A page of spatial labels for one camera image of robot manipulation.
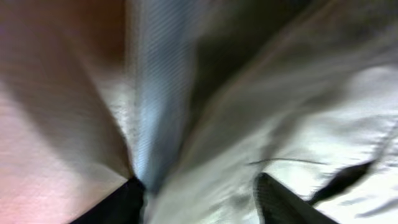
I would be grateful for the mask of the khaki green shorts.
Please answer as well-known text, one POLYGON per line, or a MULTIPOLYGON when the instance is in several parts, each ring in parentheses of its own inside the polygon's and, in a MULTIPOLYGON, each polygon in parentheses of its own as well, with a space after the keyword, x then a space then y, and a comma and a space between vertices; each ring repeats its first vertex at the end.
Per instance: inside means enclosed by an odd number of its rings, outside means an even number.
POLYGON ((397 222, 396 1, 128 1, 107 189, 143 223, 261 223, 267 173, 338 223, 397 222))

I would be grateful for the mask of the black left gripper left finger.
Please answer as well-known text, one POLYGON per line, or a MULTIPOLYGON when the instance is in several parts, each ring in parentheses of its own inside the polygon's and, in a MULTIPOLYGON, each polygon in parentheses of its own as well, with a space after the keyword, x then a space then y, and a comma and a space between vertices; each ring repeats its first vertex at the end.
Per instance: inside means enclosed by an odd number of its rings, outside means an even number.
POLYGON ((146 188, 132 177, 71 224, 141 224, 146 188))

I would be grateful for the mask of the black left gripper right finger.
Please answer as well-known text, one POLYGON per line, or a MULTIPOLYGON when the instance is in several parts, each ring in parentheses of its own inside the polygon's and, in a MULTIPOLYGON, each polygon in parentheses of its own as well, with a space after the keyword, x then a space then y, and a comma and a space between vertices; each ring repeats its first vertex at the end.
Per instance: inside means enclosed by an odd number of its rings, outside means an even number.
POLYGON ((257 175, 254 198, 263 224, 337 224, 267 173, 257 175))

